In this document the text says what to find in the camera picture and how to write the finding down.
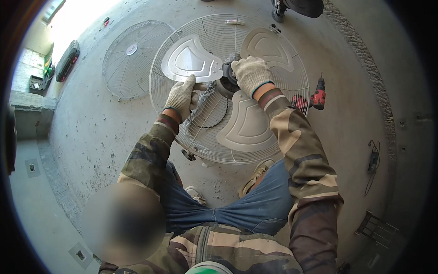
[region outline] camouflage jacket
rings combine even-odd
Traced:
[[[183,274],[206,260],[241,274],[336,272],[336,218],[343,203],[336,173],[309,122],[280,89],[265,93],[259,105],[271,120],[270,129],[278,139],[290,175],[290,194],[295,198],[288,217],[289,247],[267,234],[207,223],[178,236],[166,234],[160,248],[139,264],[115,266],[103,262],[100,274]],[[135,145],[118,182],[141,185],[159,197],[160,176],[178,127],[172,118],[161,114]]]

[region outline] person's foot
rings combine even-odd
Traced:
[[[199,192],[199,190],[196,187],[188,186],[188,187],[186,187],[185,190],[193,198],[193,200],[197,201],[198,203],[200,203],[203,206],[207,205],[207,202],[205,201],[204,197],[202,196],[202,194]]]
[[[254,173],[252,174],[249,181],[244,186],[242,186],[239,191],[237,191],[237,195],[239,196],[239,198],[243,198],[245,195],[247,195],[254,188],[257,179],[265,174],[274,163],[274,160],[270,158],[260,162],[256,166]]]
[[[272,10],[272,18],[278,23],[284,22],[284,12],[286,11],[286,5],[281,3],[280,0],[272,0],[274,6]]]

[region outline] jacket cuff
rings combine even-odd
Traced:
[[[161,138],[169,146],[178,134],[179,124],[175,119],[165,114],[160,114],[152,126],[149,134]]]
[[[265,111],[269,119],[286,108],[292,108],[292,104],[279,88],[271,89],[263,94],[258,100],[258,105]]]

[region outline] wire fan grille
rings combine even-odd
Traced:
[[[244,25],[230,25],[227,20],[242,21]],[[170,89],[176,83],[164,76],[161,62],[167,49],[178,39],[196,33],[203,47],[223,62],[239,59],[240,47],[246,35],[255,28],[265,25],[255,19],[231,14],[213,14],[193,20],[176,30],[158,50],[151,67],[149,87],[151,101],[161,113],[169,96]],[[282,89],[291,101],[293,95],[300,94],[309,99],[307,75],[298,55],[294,57],[294,71],[288,72],[280,67],[271,68],[274,83]],[[208,90],[200,95],[198,108],[180,125],[177,142],[193,154],[210,161],[223,164],[251,164],[277,154],[278,144],[269,149],[255,152],[241,152],[229,149],[216,140],[216,135],[228,123],[233,111],[233,102],[215,91],[215,83],[208,82]]]
[[[157,50],[175,29],[149,20],[135,24],[110,45],[102,64],[107,88],[124,99],[149,92],[149,72]]]

